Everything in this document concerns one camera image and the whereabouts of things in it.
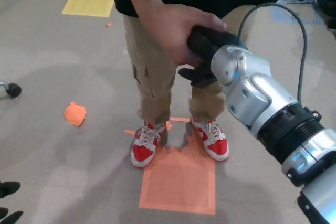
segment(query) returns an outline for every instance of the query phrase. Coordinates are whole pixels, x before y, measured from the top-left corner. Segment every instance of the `sneaker sole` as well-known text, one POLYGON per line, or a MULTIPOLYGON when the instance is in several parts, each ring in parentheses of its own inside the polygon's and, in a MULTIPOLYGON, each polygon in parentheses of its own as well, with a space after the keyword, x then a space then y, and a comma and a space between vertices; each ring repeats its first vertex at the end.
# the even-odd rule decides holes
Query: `sneaker sole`
POLYGON ((149 163, 153 160, 154 155, 150 156, 143 162, 139 162, 135 159, 133 151, 131 151, 131 163, 137 168, 144 168, 149 165, 149 163))

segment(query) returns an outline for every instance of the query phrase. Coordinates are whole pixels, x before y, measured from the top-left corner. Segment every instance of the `hand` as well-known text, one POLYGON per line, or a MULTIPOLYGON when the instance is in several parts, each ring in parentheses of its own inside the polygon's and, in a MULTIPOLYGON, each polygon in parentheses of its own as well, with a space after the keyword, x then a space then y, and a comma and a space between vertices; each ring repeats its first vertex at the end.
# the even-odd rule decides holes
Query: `hand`
POLYGON ((193 67, 202 60, 187 46, 191 29, 196 25, 218 31, 226 29, 226 24, 216 15, 178 4, 162 4, 151 15, 143 15, 140 19, 176 64, 189 64, 193 67))

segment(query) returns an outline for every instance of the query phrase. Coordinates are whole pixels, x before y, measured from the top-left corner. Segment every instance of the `cargo pocket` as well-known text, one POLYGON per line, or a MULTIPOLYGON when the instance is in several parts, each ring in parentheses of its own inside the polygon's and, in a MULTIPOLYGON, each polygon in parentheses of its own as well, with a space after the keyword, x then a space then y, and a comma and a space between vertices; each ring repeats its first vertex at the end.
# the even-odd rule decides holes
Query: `cargo pocket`
POLYGON ((136 67, 133 65, 133 77, 138 82, 138 87, 142 95, 154 97, 152 86, 150 83, 147 67, 136 67))

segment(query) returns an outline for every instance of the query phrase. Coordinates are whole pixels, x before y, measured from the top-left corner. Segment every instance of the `white shoelace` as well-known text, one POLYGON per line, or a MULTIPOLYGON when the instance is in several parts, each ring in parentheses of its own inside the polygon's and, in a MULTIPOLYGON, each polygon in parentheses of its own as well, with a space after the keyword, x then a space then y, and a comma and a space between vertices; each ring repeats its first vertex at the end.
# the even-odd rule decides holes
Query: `white shoelace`
POLYGON ((211 142, 215 143, 217 140, 222 140, 225 138, 224 133, 221 131, 218 123, 216 121, 212 123, 207 123, 206 133, 211 135, 211 142))
POLYGON ((145 146, 146 148, 150 148, 154 144, 155 139, 159 139, 160 135, 158 130, 153 130, 148 126, 144 125, 140 134, 139 146, 145 146))

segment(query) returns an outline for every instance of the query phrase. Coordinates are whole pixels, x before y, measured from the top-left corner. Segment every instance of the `black cable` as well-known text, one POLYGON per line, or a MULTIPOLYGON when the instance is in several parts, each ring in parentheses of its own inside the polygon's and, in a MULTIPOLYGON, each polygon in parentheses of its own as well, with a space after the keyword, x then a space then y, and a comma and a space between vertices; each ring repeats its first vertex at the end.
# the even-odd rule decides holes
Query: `black cable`
POLYGON ((245 15, 245 17, 241 21, 239 32, 238 32, 238 36, 237 36, 237 43, 236 43, 236 45, 239 45, 240 38, 241 38, 242 32, 243 32, 243 27, 244 27, 244 24, 245 24, 247 18, 249 17, 249 15, 252 12, 254 12, 256 9, 259 9, 261 7, 268 7, 268 6, 277 6, 277 7, 280 7, 282 9, 285 9, 291 15, 293 15, 293 17, 298 21, 298 23, 299 23, 299 25, 301 27, 302 35, 303 35, 303 53, 302 53, 301 64, 300 64, 300 73, 299 73, 299 83, 298 83, 297 99, 298 99, 299 103, 302 104, 302 102, 301 102, 301 90, 302 90, 302 83, 303 83, 303 72, 304 72, 304 67, 305 67, 305 63, 304 62, 306 61, 306 55, 307 55, 308 40, 307 40, 306 29, 305 29, 305 27, 303 25, 303 22, 300 19, 300 17, 294 11, 292 11, 291 9, 285 7, 284 5, 277 4, 277 3, 264 3, 264 4, 257 5, 255 7, 253 7, 251 10, 248 11, 248 13, 245 15))

